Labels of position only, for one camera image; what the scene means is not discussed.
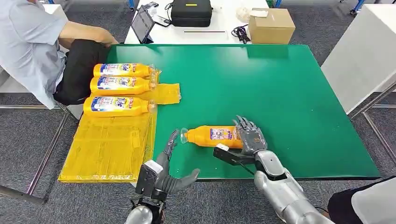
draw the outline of yellow bottle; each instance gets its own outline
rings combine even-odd
[[[156,88],[155,79],[140,77],[94,77],[91,80],[91,93],[94,96],[115,96],[141,94]]]
[[[146,77],[155,73],[153,65],[144,65],[139,63],[128,64],[97,64],[93,67],[93,76],[128,76],[128,77]]]
[[[155,108],[153,101],[137,97],[88,97],[84,102],[84,114],[90,117],[138,116]]]
[[[181,143],[192,142],[203,147],[215,147],[219,143],[230,148],[243,147],[235,126],[200,126],[190,130],[182,128],[180,140]]]

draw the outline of light blue shirt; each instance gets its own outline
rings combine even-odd
[[[57,41],[66,22],[39,2],[0,0],[0,65],[49,109],[66,62]]]

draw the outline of green tabletop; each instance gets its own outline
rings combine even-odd
[[[233,125],[238,114],[261,128],[295,178],[380,176],[308,46],[116,45],[108,63],[154,64],[161,83],[180,83],[180,103],[158,107],[154,158],[175,128]],[[179,144],[170,173],[195,168],[202,179],[253,178],[213,148]]]

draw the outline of floor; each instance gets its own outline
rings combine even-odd
[[[296,31],[292,44],[308,44],[319,65],[341,37],[352,17],[349,9],[355,1],[340,4],[337,0],[284,0]],[[127,34],[132,13],[124,1],[72,1],[66,12],[71,21],[101,25],[120,42]],[[384,104],[396,104],[392,94]],[[0,104],[37,105],[28,93],[0,93]],[[372,109],[373,120],[396,150],[396,110]],[[41,162],[46,146],[62,118],[60,110],[18,111],[0,110],[0,184],[26,191]],[[396,174],[396,166],[385,153],[374,132],[362,116],[353,125],[363,140],[382,176]],[[123,223],[130,212],[130,199],[135,198],[128,184],[60,183],[57,176],[62,168],[76,125],[68,120],[35,191],[48,202],[35,205],[0,195],[0,224],[90,224]],[[356,188],[373,181],[299,181],[315,206],[325,208],[335,192]],[[167,223],[213,224],[280,224],[268,201],[252,182],[197,182],[170,195],[167,200]]]

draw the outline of black bag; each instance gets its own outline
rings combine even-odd
[[[170,17],[175,27],[208,27],[212,18],[210,0],[174,0]]]

